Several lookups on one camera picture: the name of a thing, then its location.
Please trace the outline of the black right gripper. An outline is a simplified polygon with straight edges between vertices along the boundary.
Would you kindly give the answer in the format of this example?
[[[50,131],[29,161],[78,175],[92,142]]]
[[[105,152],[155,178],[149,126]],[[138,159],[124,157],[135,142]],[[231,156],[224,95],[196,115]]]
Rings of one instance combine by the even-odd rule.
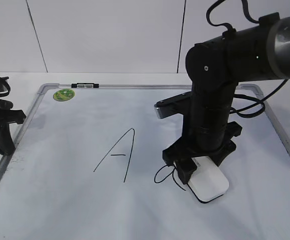
[[[240,136],[242,129],[242,126],[237,122],[229,122],[224,131],[220,147],[210,151],[202,150],[192,141],[181,136],[171,146],[162,151],[162,159],[166,164],[172,164],[176,161],[178,178],[186,185],[192,174],[197,170],[197,165],[192,158],[207,156],[219,167],[223,160],[236,150],[236,144],[232,141],[232,138]]]

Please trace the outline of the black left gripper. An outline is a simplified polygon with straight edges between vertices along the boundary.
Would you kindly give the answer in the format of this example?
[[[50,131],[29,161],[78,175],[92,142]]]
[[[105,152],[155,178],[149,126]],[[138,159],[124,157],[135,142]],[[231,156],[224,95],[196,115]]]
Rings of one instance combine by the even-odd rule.
[[[26,115],[22,110],[12,110],[13,103],[0,99],[0,155],[11,155],[15,144],[11,137],[10,124],[23,124]]]

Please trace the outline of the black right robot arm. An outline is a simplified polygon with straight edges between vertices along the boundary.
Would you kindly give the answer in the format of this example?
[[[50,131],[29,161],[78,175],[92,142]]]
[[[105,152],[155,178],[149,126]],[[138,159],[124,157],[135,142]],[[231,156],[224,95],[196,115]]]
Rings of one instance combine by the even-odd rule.
[[[242,127],[232,121],[235,90],[240,82],[290,80],[290,17],[272,13],[245,30],[195,44],[186,54],[185,68],[192,84],[189,92],[155,104],[160,119],[181,114],[181,137],[162,152],[166,165],[175,166],[188,184],[196,157],[209,157],[216,165],[236,149],[233,137]]]

